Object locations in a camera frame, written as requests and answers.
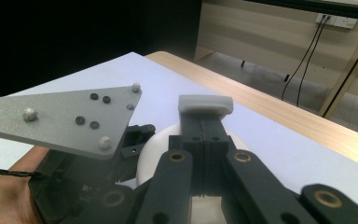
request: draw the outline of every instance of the white table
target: white table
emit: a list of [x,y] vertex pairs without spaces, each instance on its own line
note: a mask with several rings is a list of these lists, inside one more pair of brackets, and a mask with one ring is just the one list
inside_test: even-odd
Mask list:
[[[130,86],[143,95],[130,125],[152,123],[157,132],[179,122],[180,94],[217,94],[135,53],[101,63],[20,94]],[[300,192],[321,183],[341,190],[358,203],[358,163],[239,104],[223,123],[267,165],[283,184]],[[31,146],[0,140],[0,168],[6,169]]]

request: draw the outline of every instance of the power cord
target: power cord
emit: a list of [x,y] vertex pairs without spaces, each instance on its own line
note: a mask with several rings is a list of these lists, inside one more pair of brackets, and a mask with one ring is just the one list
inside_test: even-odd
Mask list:
[[29,176],[39,176],[42,175],[38,172],[23,172],[23,171],[9,171],[9,170],[1,170],[0,175],[12,175],[16,177],[29,177]]
[[319,23],[318,28],[315,31],[315,35],[313,36],[312,41],[310,42],[310,46],[308,47],[307,51],[305,52],[304,57],[302,58],[302,60],[301,60],[300,64],[298,65],[296,71],[290,76],[289,80],[286,82],[286,85],[284,86],[284,89],[283,89],[283,92],[282,92],[281,100],[283,100],[283,98],[284,98],[284,93],[286,92],[287,86],[289,85],[290,81],[292,81],[292,78],[296,75],[296,73],[297,73],[298,69],[300,68],[301,64],[304,62],[305,58],[307,57],[307,54],[310,51],[310,48],[312,47],[313,42],[315,41],[316,35],[318,34],[319,29],[321,28],[322,21],[324,20],[324,18],[325,18],[325,15],[322,16],[321,22]]
[[326,23],[328,22],[328,20],[330,20],[330,16],[328,16],[327,19],[324,21],[324,24],[322,25],[322,28],[321,28],[321,32],[319,32],[318,38],[316,38],[316,43],[315,43],[315,45],[313,46],[312,52],[310,53],[310,57],[308,58],[308,61],[307,61],[307,65],[305,66],[304,74],[303,74],[303,77],[301,78],[300,86],[299,86],[299,88],[298,88],[298,95],[297,95],[296,106],[298,106],[298,102],[299,102],[299,100],[300,100],[301,87],[302,87],[302,83],[303,83],[303,81],[304,81],[304,77],[305,77],[305,75],[306,75],[306,73],[307,73],[307,70],[308,70],[308,65],[310,64],[310,58],[312,58],[313,52],[315,51],[316,46],[318,46],[319,38],[321,37],[322,31],[324,30],[324,26],[326,25]]

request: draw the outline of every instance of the floor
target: floor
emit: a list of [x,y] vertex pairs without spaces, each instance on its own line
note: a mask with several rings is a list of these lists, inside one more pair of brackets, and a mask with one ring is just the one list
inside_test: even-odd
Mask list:
[[[241,62],[240,59],[215,52],[200,59],[197,64],[266,94],[282,98],[286,74],[253,63],[245,63],[241,67]],[[284,94],[285,102],[296,104],[300,81],[299,75],[291,80]],[[327,92],[327,87],[304,80],[299,107],[317,114]],[[358,96],[346,93],[331,120],[358,132]]]

